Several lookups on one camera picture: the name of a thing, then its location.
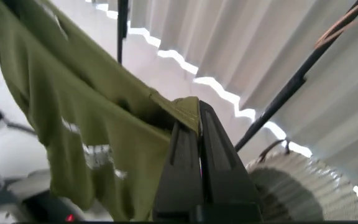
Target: floor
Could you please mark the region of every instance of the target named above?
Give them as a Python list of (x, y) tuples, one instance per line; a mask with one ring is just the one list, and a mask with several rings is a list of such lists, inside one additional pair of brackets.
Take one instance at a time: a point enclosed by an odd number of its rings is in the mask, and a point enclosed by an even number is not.
[[(53, 2), (102, 48), (115, 57), (115, 20), (85, 1), (53, 0)], [(170, 100), (193, 95), (209, 103), (218, 114), (233, 144), (238, 142), (252, 123), (250, 118), (252, 116), (235, 114), (232, 103), (219, 96), (209, 85), (202, 84), (202, 81), (194, 82), (193, 74), (184, 70), (183, 64), (161, 54), (158, 56), (158, 49), (152, 45), (153, 41), (155, 41), (153, 38), (145, 38), (143, 35), (129, 35), (124, 42), (123, 65), (136, 77)], [(0, 110), (10, 121), (28, 125), (8, 92), (1, 71)], [(263, 128), (241, 151), (243, 163), (246, 164), (255, 159), (274, 140), (276, 136), (271, 129)], [(0, 175), (23, 177), (35, 170), (47, 168), (45, 149), (36, 138), (7, 129), (0, 124)]]

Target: brown cord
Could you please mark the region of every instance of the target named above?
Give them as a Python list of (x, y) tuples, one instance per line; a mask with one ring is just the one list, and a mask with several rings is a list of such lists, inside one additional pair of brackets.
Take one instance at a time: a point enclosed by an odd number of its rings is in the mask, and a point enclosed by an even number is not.
[(358, 11), (358, 5), (356, 7), (354, 7), (352, 10), (350, 10), (349, 12), (347, 12), (344, 16), (342, 16), (338, 21), (336, 21), (334, 23), (334, 25), (332, 25), (318, 40), (316, 45), (314, 46), (315, 49), (318, 49), (319, 47), (321, 47), (322, 45), (324, 45), (325, 43), (329, 42), (330, 40), (332, 40), (333, 38), (339, 36), (340, 34), (342, 34), (346, 29), (356, 25), (358, 23), (357, 21), (352, 21), (350, 22), (348, 25), (342, 27), (342, 29), (339, 29), (338, 31), (336, 31), (333, 34), (329, 34), (330, 32), (333, 31), (333, 29), (335, 29), (336, 26), (338, 26), (338, 24), (340, 24), (344, 19), (348, 18), (350, 15), (352, 15), (353, 13)]
[(290, 153), (290, 140), (288, 138), (285, 139), (280, 139), (277, 140), (273, 143), (271, 143), (271, 145), (269, 145), (265, 150), (262, 151), (262, 153), (260, 153), (259, 155), (259, 163), (261, 162), (265, 162), (266, 156), (267, 154), (278, 144), (280, 144), (281, 142), (287, 142), (287, 145), (285, 146), (285, 154), (288, 155)]

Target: garment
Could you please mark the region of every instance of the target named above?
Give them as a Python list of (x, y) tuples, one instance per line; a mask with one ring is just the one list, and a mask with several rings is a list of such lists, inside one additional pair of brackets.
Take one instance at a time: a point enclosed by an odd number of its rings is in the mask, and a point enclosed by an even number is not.
[(51, 191), (149, 219), (173, 123), (198, 133), (198, 99), (168, 101), (46, 0), (0, 0), (0, 67), (47, 149)]

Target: white curtain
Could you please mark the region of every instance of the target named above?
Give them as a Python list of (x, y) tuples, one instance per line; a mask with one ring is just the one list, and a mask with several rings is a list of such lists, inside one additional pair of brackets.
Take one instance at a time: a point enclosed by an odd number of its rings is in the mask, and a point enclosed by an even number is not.
[[(116, 9), (116, 0), (96, 0)], [(355, 0), (137, 0), (131, 28), (146, 28), (240, 96), (258, 117)], [(358, 24), (329, 48), (307, 82), (271, 119), (358, 185)]]

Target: basket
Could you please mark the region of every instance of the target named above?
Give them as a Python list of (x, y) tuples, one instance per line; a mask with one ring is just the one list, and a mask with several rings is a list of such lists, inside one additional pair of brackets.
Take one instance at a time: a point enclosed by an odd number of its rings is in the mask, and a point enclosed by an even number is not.
[[(269, 153), (286, 141), (284, 152)], [(273, 221), (358, 220), (358, 197), (347, 177), (325, 163), (307, 158), (278, 140), (246, 165)]]

